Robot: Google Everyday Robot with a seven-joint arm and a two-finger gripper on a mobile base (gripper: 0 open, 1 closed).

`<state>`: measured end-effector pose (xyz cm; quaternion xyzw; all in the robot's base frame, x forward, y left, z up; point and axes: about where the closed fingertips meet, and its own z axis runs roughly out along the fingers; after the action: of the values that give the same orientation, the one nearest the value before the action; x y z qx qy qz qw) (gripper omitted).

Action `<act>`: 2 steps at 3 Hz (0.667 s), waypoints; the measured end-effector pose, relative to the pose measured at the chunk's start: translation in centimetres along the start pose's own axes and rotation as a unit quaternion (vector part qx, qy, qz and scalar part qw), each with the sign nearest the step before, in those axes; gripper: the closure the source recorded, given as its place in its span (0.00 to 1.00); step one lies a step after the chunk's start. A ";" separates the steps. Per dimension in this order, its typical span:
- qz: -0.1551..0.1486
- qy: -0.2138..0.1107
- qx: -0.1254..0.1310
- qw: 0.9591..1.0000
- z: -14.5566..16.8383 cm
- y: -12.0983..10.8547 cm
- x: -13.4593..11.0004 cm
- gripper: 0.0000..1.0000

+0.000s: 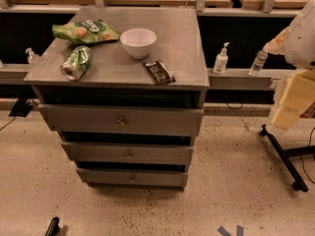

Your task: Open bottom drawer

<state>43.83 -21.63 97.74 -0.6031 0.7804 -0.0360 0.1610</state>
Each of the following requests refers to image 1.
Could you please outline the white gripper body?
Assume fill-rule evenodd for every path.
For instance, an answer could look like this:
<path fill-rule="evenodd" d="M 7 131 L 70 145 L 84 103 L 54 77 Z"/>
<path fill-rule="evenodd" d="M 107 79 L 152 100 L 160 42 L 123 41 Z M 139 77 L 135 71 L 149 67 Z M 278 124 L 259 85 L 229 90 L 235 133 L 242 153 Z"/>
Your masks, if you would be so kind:
<path fill-rule="evenodd" d="M 315 102 L 315 72 L 298 70 L 276 88 L 275 105 L 269 116 L 269 131 L 287 131 Z"/>

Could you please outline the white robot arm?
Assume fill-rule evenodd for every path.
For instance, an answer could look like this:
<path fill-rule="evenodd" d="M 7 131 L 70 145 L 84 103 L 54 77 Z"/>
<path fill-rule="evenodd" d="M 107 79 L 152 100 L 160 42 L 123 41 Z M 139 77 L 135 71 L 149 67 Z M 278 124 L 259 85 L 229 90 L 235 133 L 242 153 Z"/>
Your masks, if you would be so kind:
<path fill-rule="evenodd" d="M 315 0 L 304 8 L 264 49 L 283 55 L 296 68 L 281 79 L 276 88 L 275 106 L 269 115 L 267 131 L 282 134 L 292 128 L 300 116 L 315 102 Z"/>

